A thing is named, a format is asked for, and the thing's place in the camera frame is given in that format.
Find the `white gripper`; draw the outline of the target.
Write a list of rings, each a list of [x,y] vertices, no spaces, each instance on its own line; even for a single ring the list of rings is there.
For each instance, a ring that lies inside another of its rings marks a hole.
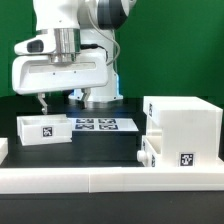
[[[93,87],[108,83],[106,51],[97,49],[83,50],[73,63],[51,64],[49,57],[20,56],[12,66],[12,87],[20,95],[38,93],[42,113],[47,115],[46,92],[82,89],[83,107]]]

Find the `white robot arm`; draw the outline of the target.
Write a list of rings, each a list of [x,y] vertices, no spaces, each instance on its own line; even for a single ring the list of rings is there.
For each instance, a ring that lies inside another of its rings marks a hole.
[[[115,31],[137,0],[33,0],[35,37],[15,45],[12,87],[35,94],[48,112],[47,93],[66,92],[71,102],[105,107],[119,102]]]

